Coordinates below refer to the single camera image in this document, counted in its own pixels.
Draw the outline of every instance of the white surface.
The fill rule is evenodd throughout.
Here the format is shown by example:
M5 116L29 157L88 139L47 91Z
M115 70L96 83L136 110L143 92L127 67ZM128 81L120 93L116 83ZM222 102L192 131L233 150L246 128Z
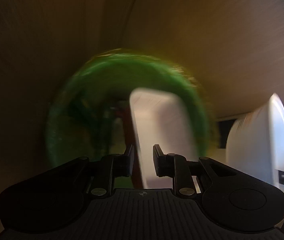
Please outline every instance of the white surface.
M226 143L227 165L280 188L278 170L284 171L284 107L270 100L233 124Z
M172 188L171 178L159 178L155 173L153 145L159 144L164 154L198 160L181 99L172 93L138 88L130 95L130 108L144 188Z

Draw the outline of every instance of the ribbed rubber surface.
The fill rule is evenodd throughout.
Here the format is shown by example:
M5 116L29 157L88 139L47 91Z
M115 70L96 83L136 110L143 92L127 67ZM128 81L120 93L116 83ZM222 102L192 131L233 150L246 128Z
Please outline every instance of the ribbed rubber surface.
M221 228L195 201L177 198L168 189L117 189L110 198L92 201L81 218L63 229L35 235L8 229L0 234L0 240L49 239L284 240L284 234L278 229L242 234Z

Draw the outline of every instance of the white bowl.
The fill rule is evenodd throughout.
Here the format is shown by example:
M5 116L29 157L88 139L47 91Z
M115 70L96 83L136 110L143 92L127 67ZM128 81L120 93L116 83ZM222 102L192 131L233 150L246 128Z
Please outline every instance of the white bowl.
M234 122L226 143L226 164L284 192L278 175L284 171L284 107L277 94Z

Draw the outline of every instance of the blurred green object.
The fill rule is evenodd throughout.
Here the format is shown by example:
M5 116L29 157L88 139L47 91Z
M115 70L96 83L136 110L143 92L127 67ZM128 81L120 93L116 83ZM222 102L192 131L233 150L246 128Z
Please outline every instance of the blurred green object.
M197 152L204 156L216 133L210 107L199 94L199 84L180 66L119 49L88 61L56 97L46 128L52 166L79 156L99 160L109 153L123 153L125 144L119 138L116 104L128 101L131 92L139 87L171 92L182 99Z

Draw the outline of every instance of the metal screw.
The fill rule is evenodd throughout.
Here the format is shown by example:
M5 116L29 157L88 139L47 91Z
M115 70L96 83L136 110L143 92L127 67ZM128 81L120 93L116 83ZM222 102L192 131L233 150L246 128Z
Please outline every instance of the metal screw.
M185 196L191 196L195 193L194 189L189 187L183 187L182 189L179 190L179 192Z
M91 190L91 193L95 196L103 196L106 193L106 190L101 187L96 187L93 190Z

